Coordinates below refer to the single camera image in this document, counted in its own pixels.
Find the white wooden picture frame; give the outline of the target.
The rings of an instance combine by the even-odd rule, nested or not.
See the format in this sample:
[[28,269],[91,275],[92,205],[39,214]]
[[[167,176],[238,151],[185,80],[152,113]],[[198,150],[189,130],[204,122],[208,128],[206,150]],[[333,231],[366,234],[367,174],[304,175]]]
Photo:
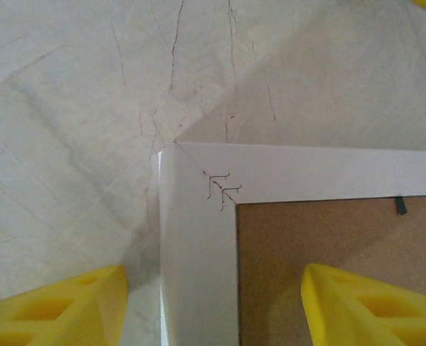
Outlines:
[[426,151],[174,143],[160,156],[163,346],[240,346],[236,209],[426,197]]

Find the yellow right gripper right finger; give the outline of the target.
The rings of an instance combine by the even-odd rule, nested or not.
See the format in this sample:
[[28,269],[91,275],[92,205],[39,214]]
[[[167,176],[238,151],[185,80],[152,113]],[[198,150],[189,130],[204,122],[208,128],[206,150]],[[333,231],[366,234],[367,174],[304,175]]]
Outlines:
[[426,346],[426,295],[336,267],[305,266],[313,346]]

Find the brown fibreboard backing board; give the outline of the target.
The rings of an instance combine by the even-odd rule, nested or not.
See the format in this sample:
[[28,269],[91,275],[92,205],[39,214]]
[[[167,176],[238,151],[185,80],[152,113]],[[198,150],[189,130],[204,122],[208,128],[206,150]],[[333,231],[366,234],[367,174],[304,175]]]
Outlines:
[[236,209],[240,346],[312,346],[301,301],[319,263],[426,295],[426,197]]

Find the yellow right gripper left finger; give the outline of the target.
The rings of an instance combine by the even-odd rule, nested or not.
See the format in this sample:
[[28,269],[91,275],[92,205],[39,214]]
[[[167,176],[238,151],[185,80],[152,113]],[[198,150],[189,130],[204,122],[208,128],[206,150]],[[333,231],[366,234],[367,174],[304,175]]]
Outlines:
[[0,300],[0,346],[119,346],[128,302],[121,265]]

